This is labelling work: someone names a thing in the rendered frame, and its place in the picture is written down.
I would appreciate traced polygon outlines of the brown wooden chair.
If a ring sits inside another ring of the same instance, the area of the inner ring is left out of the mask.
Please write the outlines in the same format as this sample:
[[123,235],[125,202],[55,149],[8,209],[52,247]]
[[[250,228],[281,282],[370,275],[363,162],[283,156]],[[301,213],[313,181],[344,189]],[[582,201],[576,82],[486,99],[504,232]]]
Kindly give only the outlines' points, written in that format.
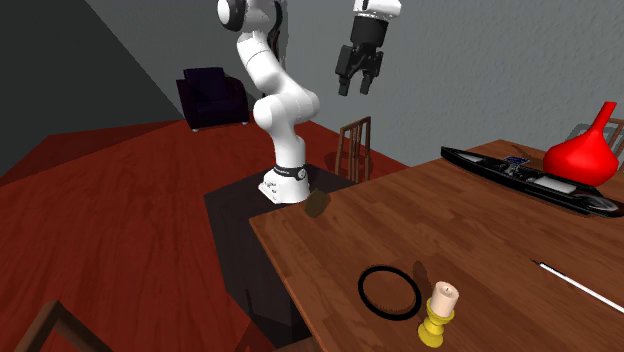
[[367,116],[340,128],[334,173],[341,174],[344,150],[347,150],[346,178],[352,182],[369,181],[371,173],[371,117]]
[[[576,125],[566,138],[573,139],[587,132],[590,123]],[[610,118],[603,129],[603,137],[618,161],[618,171],[624,171],[624,120]]]
[[114,352],[58,300],[44,304],[14,352],[40,352],[52,331],[79,352]]

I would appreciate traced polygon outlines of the red vase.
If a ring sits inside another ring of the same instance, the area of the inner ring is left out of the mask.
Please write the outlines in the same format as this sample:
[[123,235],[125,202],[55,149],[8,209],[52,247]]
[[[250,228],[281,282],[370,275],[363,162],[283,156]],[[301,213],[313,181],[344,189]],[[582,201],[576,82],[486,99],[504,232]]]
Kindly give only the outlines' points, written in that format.
[[600,186],[611,179],[619,165],[612,150],[617,135],[607,142],[604,129],[616,105],[605,102],[586,132],[552,146],[543,157],[543,170],[591,186]]

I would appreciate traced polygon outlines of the brown egg-shaped object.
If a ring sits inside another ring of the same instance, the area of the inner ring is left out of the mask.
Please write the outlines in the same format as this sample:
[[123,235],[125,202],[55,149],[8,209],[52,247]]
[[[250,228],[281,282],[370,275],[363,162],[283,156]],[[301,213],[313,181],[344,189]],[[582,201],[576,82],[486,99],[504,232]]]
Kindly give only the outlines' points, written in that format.
[[309,194],[305,201],[305,213],[310,218],[316,218],[326,210],[330,201],[331,197],[329,194],[319,189],[315,189]]

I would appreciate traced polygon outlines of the dark robot stand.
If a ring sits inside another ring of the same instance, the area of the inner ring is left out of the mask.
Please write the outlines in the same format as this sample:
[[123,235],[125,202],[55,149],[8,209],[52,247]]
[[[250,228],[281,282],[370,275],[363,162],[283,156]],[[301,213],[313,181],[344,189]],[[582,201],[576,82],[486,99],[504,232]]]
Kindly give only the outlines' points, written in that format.
[[227,293],[277,348],[311,336],[249,219],[280,209],[258,185],[263,171],[204,195]]

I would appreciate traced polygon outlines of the white thin stick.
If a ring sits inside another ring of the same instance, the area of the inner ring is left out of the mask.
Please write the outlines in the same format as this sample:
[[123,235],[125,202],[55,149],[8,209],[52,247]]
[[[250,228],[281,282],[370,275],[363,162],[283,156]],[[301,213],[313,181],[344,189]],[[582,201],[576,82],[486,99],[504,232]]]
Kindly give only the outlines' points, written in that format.
[[558,277],[559,279],[565,281],[566,283],[576,287],[577,289],[581,290],[582,292],[592,296],[593,298],[597,299],[598,301],[600,301],[601,303],[613,308],[614,310],[618,311],[619,313],[624,314],[624,307],[613,302],[612,300],[608,299],[607,297],[595,292],[594,290],[586,287],[585,285],[579,283],[578,281],[570,278],[569,276],[567,276],[566,274],[562,273],[561,271],[549,266],[548,264],[544,263],[544,262],[540,262],[540,261],[536,261],[531,259],[531,261],[533,263],[535,263],[536,265],[538,265],[540,268],[546,270],[547,272],[555,275],[556,277]]

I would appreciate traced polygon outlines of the brown wooden table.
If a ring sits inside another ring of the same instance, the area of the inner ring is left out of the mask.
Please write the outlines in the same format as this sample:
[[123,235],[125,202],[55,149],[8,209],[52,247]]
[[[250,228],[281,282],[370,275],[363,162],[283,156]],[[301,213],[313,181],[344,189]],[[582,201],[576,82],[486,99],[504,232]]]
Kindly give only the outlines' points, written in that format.
[[[544,262],[624,307],[624,218],[583,216],[437,159],[332,193],[252,227],[324,352],[624,352],[624,314],[540,268]],[[402,311],[410,283],[459,291],[443,345]]]

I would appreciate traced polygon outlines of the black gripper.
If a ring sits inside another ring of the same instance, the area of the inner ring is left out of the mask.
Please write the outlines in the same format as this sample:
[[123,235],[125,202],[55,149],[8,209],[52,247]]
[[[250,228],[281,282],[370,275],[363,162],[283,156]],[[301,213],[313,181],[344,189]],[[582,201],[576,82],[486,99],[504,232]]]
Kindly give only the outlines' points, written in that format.
[[355,16],[350,35],[352,46],[343,45],[336,64],[338,94],[347,96],[350,82],[361,70],[360,93],[367,95],[373,80],[379,75],[384,53],[382,47],[389,23],[372,17]]

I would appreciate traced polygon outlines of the cream candle on yellow holder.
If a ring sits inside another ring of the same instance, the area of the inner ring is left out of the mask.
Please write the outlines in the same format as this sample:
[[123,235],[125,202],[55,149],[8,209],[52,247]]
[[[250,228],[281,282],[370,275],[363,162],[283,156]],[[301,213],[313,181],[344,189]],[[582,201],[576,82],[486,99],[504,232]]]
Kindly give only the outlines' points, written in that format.
[[418,327],[421,342],[430,348],[439,348],[444,341],[445,325],[454,318],[459,291],[450,283],[438,281],[426,302],[426,314]]

